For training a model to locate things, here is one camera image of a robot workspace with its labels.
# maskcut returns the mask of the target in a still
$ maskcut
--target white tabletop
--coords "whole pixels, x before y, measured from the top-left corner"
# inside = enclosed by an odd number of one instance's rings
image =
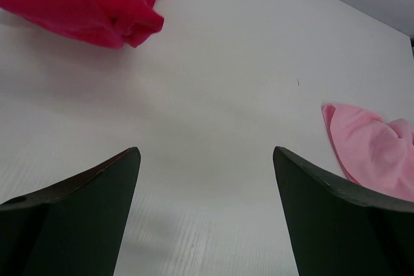
[[[0,12],[0,200],[142,153],[115,275],[297,275],[272,152],[341,174],[321,106],[414,120],[409,39],[337,0],[159,0],[93,47]]]

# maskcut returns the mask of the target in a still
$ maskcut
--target table surface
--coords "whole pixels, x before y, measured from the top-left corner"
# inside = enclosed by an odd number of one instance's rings
[[[341,174],[321,106],[414,120],[409,38],[337,0],[159,0],[112,51],[0,12],[0,199],[131,146],[115,275],[297,275],[272,152]]]

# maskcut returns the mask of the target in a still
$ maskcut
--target black object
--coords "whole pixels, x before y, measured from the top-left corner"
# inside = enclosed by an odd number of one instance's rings
[[[414,203],[361,187],[281,147],[273,159],[301,276],[414,275]]]
[[[0,205],[0,275],[113,275],[140,159],[130,148]]]

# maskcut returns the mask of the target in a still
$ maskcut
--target white table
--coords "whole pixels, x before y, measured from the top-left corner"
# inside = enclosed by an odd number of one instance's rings
[[[164,30],[106,50],[0,12],[0,200],[130,146],[116,275],[297,275],[272,152],[341,174],[321,105],[414,120],[409,39],[337,0],[159,0]]]

